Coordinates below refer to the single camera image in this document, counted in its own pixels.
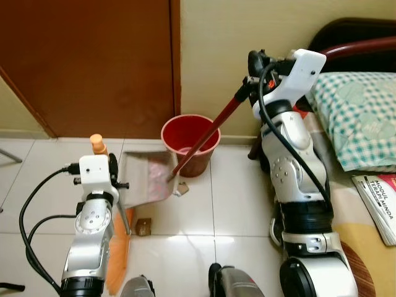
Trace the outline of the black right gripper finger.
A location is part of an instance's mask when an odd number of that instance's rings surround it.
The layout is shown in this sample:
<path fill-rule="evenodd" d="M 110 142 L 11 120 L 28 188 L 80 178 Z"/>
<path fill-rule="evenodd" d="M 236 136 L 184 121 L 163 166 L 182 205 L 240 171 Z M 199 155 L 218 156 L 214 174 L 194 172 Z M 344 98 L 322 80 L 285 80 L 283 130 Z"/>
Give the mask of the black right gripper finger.
<path fill-rule="evenodd" d="M 250 93 L 254 93 L 257 90 L 258 78 L 246 76 L 238 89 L 238 101 L 247 101 L 250 97 Z"/>

